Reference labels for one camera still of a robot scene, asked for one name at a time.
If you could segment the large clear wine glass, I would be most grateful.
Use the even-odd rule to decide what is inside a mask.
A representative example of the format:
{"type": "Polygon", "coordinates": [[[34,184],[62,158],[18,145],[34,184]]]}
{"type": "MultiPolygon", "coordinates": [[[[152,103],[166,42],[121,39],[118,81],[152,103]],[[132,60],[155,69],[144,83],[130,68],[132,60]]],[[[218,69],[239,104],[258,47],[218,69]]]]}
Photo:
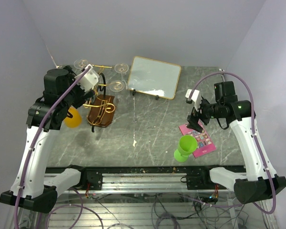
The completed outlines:
{"type": "Polygon", "coordinates": [[[73,65],[76,69],[82,70],[84,69],[87,65],[89,64],[89,62],[86,59],[77,59],[73,65]]]}

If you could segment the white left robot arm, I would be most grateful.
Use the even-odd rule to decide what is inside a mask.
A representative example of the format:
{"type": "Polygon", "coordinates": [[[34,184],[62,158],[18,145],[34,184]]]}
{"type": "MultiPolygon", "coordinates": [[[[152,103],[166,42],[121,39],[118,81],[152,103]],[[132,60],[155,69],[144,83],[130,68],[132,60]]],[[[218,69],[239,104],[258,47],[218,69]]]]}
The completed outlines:
{"type": "Polygon", "coordinates": [[[50,150],[70,108],[82,106],[95,95],[98,74],[87,65],[75,75],[68,66],[47,71],[43,95],[28,110],[26,145],[18,174],[0,203],[40,213],[49,213],[57,198],[74,187],[83,189],[88,178],[84,167],[70,165],[53,178],[45,178],[50,150]]]}

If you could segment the orange plastic goblet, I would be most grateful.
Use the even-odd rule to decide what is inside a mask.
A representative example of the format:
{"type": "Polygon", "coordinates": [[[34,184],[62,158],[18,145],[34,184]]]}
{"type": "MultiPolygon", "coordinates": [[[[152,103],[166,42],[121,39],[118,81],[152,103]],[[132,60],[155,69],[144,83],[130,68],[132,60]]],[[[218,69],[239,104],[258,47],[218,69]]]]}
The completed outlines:
{"type": "Polygon", "coordinates": [[[82,123],[82,117],[79,111],[74,107],[70,107],[67,112],[67,117],[64,119],[64,124],[68,128],[76,128],[81,123],[82,123]]]}

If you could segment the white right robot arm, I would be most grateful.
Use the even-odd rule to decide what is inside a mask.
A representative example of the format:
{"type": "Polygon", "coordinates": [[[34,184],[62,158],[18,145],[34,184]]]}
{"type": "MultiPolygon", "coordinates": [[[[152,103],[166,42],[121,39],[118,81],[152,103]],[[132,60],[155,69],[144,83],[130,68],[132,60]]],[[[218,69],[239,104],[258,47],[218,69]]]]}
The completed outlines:
{"type": "Polygon", "coordinates": [[[210,119],[224,118],[238,141],[245,162],[246,174],[232,172],[224,167],[215,167],[201,176],[201,185],[210,189],[220,184],[234,191],[242,204],[273,198],[286,187],[286,177],[279,176],[273,168],[255,123],[255,114],[251,112],[251,102],[239,101],[232,81],[214,84],[215,103],[211,104],[201,96],[198,90],[187,90],[187,102],[194,104],[188,115],[188,128],[197,132],[203,129],[202,121],[208,125],[210,119]]]}

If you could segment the small clear wine glass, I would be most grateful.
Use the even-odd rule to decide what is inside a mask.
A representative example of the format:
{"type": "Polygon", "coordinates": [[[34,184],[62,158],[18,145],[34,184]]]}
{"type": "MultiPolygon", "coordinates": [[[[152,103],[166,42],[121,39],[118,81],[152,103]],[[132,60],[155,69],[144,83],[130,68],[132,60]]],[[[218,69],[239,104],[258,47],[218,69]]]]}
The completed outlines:
{"type": "Polygon", "coordinates": [[[129,71],[129,65],[125,63],[118,63],[115,65],[114,70],[121,76],[121,79],[124,79],[124,76],[129,71]]]}

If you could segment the green plastic goblet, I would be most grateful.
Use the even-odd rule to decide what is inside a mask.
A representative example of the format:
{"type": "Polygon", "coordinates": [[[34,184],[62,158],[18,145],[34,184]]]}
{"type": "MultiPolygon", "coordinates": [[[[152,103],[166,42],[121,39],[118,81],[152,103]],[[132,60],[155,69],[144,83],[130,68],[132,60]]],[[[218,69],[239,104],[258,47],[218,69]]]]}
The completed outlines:
{"type": "Polygon", "coordinates": [[[180,138],[178,147],[174,152],[174,158],[178,162],[185,162],[198,147],[197,140],[191,135],[180,138]]]}

